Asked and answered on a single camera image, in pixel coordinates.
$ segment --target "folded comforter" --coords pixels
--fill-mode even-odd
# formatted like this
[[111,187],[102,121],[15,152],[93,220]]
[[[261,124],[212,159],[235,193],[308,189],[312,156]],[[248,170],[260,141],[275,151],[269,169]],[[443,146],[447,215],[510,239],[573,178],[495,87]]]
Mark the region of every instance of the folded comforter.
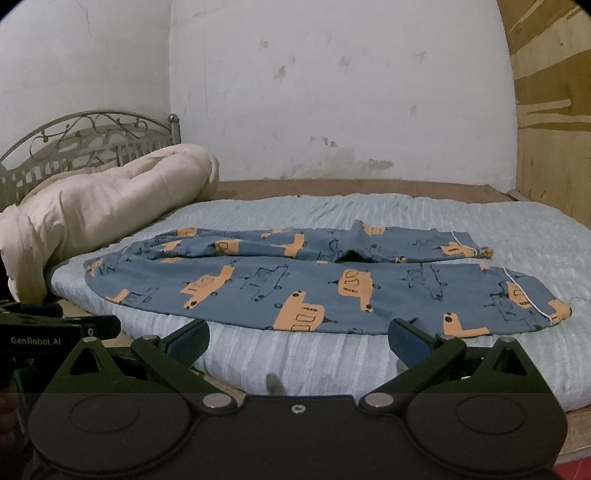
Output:
[[42,303],[46,267],[123,238],[161,215],[207,200],[218,161],[203,147],[173,145],[104,171],[73,171],[41,183],[0,213],[0,255],[12,295]]

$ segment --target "white piping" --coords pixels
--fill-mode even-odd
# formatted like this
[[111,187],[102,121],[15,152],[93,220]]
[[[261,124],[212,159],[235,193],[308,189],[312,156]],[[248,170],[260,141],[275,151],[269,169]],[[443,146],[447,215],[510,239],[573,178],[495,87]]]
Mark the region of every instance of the white piping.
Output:
[[521,293],[522,293],[522,294],[523,294],[523,296],[524,296],[524,297],[527,299],[527,301],[528,301],[528,302],[531,304],[531,306],[532,306],[533,308],[535,308],[535,309],[538,311],[538,313],[539,313],[539,314],[541,314],[541,315],[543,315],[544,317],[546,317],[546,318],[547,318],[547,319],[550,321],[550,323],[554,323],[554,321],[552,320],[552,317],[551,317],[550,315],[548,315],[547,313],[544,313],[544,312],[542,312],[542,311],[541,311],[541,310],[540,310],[540,309],[537,307],[537,305],[536,305],[534,302],[532,302],[532,301],[530,300],[530,298],[527,296],[527,293],[525,293],[525,290],[524,290],[523,288],[521,288],[521,285],[519,285],[519,284],[517,283],[517,281],[516,281],[516,280],[514,280],[514,279],[513,279],[513,277],[511,277],[511,275],[509,275],[509,272],[507,271],[507,269],[506,269],[506,268],[503,268],[503,272],[505,272],[505,275],[507,275],[507,277],[509,277],[509,279],[510,279],[510,280],[511,280],[511,281],[512,281],[512,282],[513,282],[515,285],[517,285],[517,288],[519,288],[519,289],[521,290]]
[[458,245],[460,245],[460,247],[464,247],[464,248],[469,248],[470,250],[472,250],[474,252],[474,258],[478,257],[478,250],[476,250],[476,248],[472,248],[469,247],[467,245],[463,245],[456,237],[456,234],[452,232],[452,237],[455,239],[455,241],[457,242]]

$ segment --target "ornate metal headboard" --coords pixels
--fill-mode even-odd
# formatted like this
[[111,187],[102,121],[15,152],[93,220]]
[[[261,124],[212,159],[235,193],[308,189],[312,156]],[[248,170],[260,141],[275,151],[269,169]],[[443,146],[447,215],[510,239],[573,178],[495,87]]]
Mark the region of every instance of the ornate metal headboard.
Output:
[[0,157],[0,212],[57,173],[113,161],[122,166],[181,143],[178,116],[167,120],[168,125],[133,112],[92,110],[42,125]]

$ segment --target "red object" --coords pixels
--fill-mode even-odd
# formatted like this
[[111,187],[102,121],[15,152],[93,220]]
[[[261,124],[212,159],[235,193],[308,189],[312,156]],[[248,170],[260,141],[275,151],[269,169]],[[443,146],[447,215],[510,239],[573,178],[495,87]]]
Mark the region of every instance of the red object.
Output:
[[564,480],[591,480],[591,457],[554,467]]

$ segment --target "wall stain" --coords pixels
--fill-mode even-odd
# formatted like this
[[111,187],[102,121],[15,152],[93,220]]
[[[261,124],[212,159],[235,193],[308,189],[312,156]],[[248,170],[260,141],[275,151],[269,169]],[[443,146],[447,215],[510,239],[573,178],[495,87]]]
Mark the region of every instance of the wall stain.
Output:
[[351,59],[348,59],[344,55],[340,58],[339,65],[341,65],[345,69],[345,73],[349,71],[349,67],[351,65]]
[[554,36],[556,37],[556,41],[560,44],[560,46],[562,47],[564,45],[564,43],[560,40],[560,35],[558,34],[558,32],[556,30],[554,30]]
[[279,72],[277,72],[277,75],[275,75],[275,79],[283,80],[284,78],[285,78],[285,65],[283,65],[279,69]]
[[425,55],[427,55],[427,52],[426,51],[422,51],[421,53],[417,53],[414,56],[416,59],[418,59],[419,65],[422,65],[423,64],[423,60],[425,59]]
[[280,179],[370,179],[375,173],[394,166],[389,160],[358,161],[352,148],[331,148],[317,164],[296,164],[283,172]]
[[368,160],[368,166],[371,171],[384,171],[392,168],[394,164],[389,160],[374,160],[373,158],[370,158]]
[[84,15],[86,17],[86,28],[88,30],[88,35],[92,38],[92,33],[90,33],[90,20],[88,19],[88,9],[84,8],[78,0],[76,0],[76,5],[78,5],[82,10],[84,10]]
[[190,103],[191,103],[191,94],[189,93],[189,96],[187,97],[187,106],[185,107],[185,110],[183,111],[183,115],[187,115],[187,108],[189,108]]
[[317,36],[318,36],[318,38],[324,38],[324,41],[326,42],[327,45],[332,40],[332,35],[330,33],[319,34]]

